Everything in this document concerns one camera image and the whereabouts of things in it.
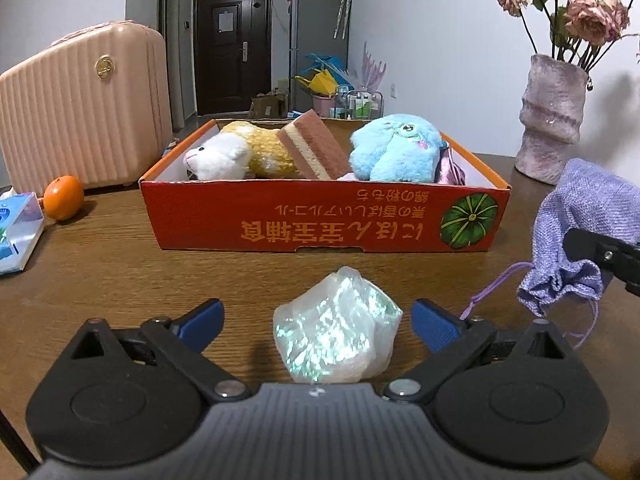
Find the purple drawstring cloth bag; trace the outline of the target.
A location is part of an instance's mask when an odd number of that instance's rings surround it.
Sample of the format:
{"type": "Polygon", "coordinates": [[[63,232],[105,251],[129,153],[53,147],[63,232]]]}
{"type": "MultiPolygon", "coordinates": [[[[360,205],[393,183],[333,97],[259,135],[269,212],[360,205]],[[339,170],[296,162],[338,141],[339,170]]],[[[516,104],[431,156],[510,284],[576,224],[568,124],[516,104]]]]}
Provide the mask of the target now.
{"type": "Polygon", "coordinates": [[[599,302],[612,278],[639,285],[638,186],[593,162],[571,159],[538,210],[532,258],[508,266],[471,298],[460,318],[468,318],[479,302],[518,271],[525,276],[516,299],[538,318],[566,296],[588,304],[589,328],[565,334],[580,348],[596,327],[599,302]]]}

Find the iridescent plastic bag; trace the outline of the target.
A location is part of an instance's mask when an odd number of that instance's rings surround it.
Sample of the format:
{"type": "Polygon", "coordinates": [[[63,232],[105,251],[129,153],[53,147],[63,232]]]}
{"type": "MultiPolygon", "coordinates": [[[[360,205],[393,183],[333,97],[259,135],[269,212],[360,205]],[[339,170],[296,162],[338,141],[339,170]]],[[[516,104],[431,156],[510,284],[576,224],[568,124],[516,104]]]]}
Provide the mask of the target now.
{"type": "Polygon", "coordinates": [[[294,382],[354,384],[390,365],[402,310],[350,266],[273,312],[273,339],[294,382]]]}

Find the white and yellow plush toy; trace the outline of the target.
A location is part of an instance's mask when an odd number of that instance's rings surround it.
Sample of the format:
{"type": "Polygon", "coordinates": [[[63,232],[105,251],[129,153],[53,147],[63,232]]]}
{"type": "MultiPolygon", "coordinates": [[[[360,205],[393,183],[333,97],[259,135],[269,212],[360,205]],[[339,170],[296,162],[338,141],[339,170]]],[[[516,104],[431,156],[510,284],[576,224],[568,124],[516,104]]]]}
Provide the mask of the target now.
{"type": "Polygon", "coordinates": [[[189,180],[298,179],[295,162],[278,138],[278,129],[230,122],[183,155],[189,180]]]}

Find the blue fluffy plush toy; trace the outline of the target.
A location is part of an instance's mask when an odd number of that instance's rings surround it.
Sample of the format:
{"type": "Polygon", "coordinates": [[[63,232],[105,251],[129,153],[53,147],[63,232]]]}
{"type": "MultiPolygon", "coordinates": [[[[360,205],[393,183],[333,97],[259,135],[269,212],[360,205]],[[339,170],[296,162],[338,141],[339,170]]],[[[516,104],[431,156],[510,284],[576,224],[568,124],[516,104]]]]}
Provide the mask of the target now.
{"type": "Polygon", "coordinates": [[[433,183],[448,143],[428,120],[391,114],[367,122],[350,137],[355,178],[372,182],[433,183]]]}

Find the red cardboard box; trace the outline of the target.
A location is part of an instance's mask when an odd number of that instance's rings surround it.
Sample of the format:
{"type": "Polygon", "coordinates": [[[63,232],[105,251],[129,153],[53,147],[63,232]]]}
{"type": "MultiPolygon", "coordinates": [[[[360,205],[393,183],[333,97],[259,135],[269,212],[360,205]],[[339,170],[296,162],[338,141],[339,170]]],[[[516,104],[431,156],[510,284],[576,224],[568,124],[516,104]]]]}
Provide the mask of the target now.
{"type": "Polygon", "coordinates": [[[296,252],[484,252],[511,187],[456,141],[464,185],[247,179],[190,181],[182,158],[219,131],[211,120],[159,160],[139,185],[164,249],[296,252]]]}

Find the pink satin cloth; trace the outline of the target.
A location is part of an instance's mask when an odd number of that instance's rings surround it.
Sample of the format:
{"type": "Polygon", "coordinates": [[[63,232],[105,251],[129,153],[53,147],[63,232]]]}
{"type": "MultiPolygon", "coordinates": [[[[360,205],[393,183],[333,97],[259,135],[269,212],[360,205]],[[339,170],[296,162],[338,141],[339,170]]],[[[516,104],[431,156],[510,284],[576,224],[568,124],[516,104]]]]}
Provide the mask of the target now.
{"type": "Polygon", "coordinates": [[[454,161],[454,151],[449,145],[440,150],[440,159],[435,171],[434,182],[442,185],[465,186],[465,173],[454,161]]]}

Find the purple textured vase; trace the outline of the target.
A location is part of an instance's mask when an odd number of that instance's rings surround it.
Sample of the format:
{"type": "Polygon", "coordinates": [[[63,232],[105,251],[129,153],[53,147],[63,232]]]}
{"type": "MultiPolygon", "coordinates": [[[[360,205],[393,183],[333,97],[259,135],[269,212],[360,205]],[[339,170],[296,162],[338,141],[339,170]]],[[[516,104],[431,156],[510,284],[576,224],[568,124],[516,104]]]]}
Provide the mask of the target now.
{"type": "Polygon", "coordinates": [[[580,140],[589,76],[580,67],[549,55],[530,57],[520,122],[524,127],[515,169],[538,182],[555,185],[568,148],[580,140]]]}

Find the orange fruit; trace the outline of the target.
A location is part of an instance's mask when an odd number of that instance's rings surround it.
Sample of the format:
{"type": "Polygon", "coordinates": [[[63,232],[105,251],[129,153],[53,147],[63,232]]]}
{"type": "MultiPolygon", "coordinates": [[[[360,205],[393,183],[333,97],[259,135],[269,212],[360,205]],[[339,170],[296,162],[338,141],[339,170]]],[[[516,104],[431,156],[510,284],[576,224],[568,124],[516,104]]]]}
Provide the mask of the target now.
{"type": "Polygon", "coordinates": [[[62,176],[49,183],[43,193],[42,206],[49,218],[66,221],[78,213],[84,200],[84,187],[80,181],[73,176],[62,176]]]}

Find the blue tissue pack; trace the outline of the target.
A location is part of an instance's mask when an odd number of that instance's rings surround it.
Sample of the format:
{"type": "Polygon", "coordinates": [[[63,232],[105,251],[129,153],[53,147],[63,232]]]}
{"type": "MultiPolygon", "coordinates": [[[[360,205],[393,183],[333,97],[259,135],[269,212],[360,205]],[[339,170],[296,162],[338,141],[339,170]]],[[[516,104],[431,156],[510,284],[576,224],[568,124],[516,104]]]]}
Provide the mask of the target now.
{"type": "Polygon", "coordinates": [[[0,274],[22,272],[44,227],[44,214],[35,193],[1,200],[0,274]]]}

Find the dried pink rose bouquet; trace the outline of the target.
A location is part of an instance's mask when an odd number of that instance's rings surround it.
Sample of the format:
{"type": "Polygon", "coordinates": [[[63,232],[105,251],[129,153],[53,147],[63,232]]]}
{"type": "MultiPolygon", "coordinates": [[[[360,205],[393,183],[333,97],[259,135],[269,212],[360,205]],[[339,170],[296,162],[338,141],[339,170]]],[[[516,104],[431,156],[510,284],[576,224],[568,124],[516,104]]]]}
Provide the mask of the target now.
{"type": "Polygon", "coordinates": [[[628,30],[630,10],[639,0],[497,0],[503,12],[519,20],[533,51],[540,50],[530,31],[525,11],[534,8],[549,25],[551,57],[590,73],[614,44],[637,38],[628,30]]]}

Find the brown cardboard box on floor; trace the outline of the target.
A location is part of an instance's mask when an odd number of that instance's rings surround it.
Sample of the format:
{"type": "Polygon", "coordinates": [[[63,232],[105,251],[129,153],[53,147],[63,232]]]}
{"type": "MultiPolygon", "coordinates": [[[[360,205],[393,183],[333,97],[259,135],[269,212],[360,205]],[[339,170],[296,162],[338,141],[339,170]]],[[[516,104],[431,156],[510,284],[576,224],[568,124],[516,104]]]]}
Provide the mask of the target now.
{"type": "Polygon", "coordinates": [[[288,97],[285,93],[270,92],[255,96],[250,103],[250,118],[277,119],[288,114],[288,97]]]}

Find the metal trolley with bottles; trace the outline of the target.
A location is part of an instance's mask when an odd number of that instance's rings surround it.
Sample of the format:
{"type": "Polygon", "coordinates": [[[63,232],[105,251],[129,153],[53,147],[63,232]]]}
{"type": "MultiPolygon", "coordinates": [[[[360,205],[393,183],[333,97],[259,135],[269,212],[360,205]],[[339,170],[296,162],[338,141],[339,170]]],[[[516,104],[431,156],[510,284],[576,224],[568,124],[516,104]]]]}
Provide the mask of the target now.
{"type": "Polygon", "coordinates": [[[372,120],[384,115],[384,96],[381,92],[352,90],[339,86],[329,118],[372,120]]]}

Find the pink ribbed suitcase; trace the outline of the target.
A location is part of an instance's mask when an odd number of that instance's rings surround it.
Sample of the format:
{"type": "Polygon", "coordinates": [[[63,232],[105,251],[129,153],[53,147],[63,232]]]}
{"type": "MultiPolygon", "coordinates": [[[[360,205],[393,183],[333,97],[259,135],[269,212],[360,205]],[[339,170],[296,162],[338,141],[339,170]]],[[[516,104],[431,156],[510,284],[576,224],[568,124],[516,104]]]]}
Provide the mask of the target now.
{"type": "Polygon", "coordinates": [[[1,76],[1,151],[17,192],[57,177],[137,181],[172,138],[165,40],[135,22],[72,32],[1,76]]]}

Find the dark brown entrance door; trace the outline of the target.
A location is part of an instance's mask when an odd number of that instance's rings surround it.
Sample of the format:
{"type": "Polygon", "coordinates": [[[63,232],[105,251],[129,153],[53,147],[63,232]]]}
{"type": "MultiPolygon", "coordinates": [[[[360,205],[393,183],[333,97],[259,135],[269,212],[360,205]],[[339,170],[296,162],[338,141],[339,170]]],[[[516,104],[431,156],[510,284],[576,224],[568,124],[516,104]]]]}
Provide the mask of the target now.
{"type": "Polygon", "coordinates": [[[246,112],[271,90],[271,0],[194,0],[200,115],[246,112]]]}

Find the grey refrigerator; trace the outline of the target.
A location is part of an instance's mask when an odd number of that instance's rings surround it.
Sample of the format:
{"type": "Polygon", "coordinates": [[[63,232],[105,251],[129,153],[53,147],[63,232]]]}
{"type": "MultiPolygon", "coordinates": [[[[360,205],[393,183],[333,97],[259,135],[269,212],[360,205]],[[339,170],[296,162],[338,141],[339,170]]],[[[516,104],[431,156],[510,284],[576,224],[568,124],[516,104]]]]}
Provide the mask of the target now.
{"type": "Polygon", "coordinates": [[[336,56],[343,66],[348,60],[348,37],[342,32],[334,37],[341,0],[290,0],[290,39],[288,40],[288,90],[290,110],[306,112],[312,107],[312,96],[296,79],[308,78],[314,65],[310,54],[336,56]]]}

